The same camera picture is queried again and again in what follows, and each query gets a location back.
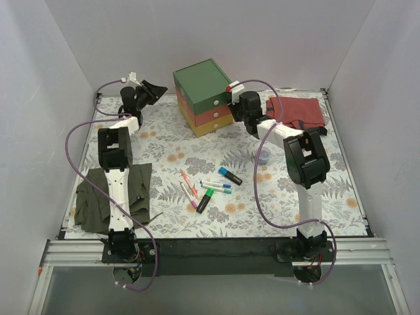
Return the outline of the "pink drawer box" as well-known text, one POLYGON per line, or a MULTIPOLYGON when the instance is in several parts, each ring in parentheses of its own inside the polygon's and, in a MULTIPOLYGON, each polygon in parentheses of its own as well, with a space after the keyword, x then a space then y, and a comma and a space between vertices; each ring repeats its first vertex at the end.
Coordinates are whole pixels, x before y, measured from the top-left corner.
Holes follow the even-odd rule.
POLYGON ((212 123, 213 125, 217 124, 221 126, 220 123, 217 123, 216 120, 226 120, 227 124, 234 122, 232 114, 226 104, 221 106, 212 107, 209 110, 206 110, 202 114, 195 114, 191 109, 190 105, 187 103, 184 96, 182 96, 178 87, 175 88, 177 94, 177 100, 180 105, 181 110, 186 113, 186 119, 189 121, 189 124, 196 127, 201 127, 205 124, 212 123))

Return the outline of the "yellow bottom drawer box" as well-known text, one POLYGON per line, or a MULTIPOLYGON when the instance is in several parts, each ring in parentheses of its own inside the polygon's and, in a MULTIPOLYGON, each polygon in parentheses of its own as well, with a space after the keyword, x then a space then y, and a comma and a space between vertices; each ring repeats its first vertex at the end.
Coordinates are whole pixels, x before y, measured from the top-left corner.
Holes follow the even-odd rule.
POLYGON ((220 126, 218 126, 217 124, 213 125, 212 123, 208 123, 208 124, 205 124, 205 125, 203 125, 201 127, 194 128, 193 126, 191 126, 189 124, 189 121, 186 119, 186 113, 183 110, 181 110, 180 105, 179 105, 179 102, 178 102, 178 107, 180 109, 181 114, 183 115, 183 117, 187 121, 188 125, 190 126, 191 130, 193 131, 193 133, 195 134, 196 137, 201 137, 201 136, 206 135, 206 134, 208 134, 210 132, 213 132, 213 131, 215 131, 217 129, 220 129, 222 127, 225 127, 227 125, 230 125, 230 124, 227 124, 227 121, 226 120, 220 119, 220 120, 216 120, 217 123, 220 123, 220 126))

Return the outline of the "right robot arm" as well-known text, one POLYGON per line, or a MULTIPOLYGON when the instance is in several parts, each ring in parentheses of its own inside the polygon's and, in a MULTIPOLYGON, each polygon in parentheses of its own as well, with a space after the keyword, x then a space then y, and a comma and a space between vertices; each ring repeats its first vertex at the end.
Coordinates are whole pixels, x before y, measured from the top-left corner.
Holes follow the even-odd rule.
POLYGON ((255 91, 229 91, 228 96, 234 120, 244 123, 247 132, 261 141, 255 159, 259 160, 265 142, 281 148, 289 178, 298 191, 300 221, 281 226, 271 222, 263 213, 257 184, 254 184, 254 197, 261 217, 274 228, 296 228, 294 252, 305 261, 315 259, 327 245, 326 226, 322 219, 322 189, 330 170, 319 132, 296 130, 264 115, 260 96, 255 91))

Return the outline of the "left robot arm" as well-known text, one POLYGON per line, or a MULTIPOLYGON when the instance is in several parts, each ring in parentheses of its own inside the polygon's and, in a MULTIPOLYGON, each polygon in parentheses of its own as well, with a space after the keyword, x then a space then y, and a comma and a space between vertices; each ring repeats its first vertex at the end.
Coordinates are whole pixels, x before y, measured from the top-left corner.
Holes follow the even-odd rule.
POLYGON ((135 242, 129 210, 129 169, 133 164, 130 136, 142 125, 142 109, 155 104, 168 90, 146 80, 123 79, 119 121, 98 131, 98 160, 104 171, 110 200, 108 245, 110 253, 127 263, 135 261, 140 247, 135 242))

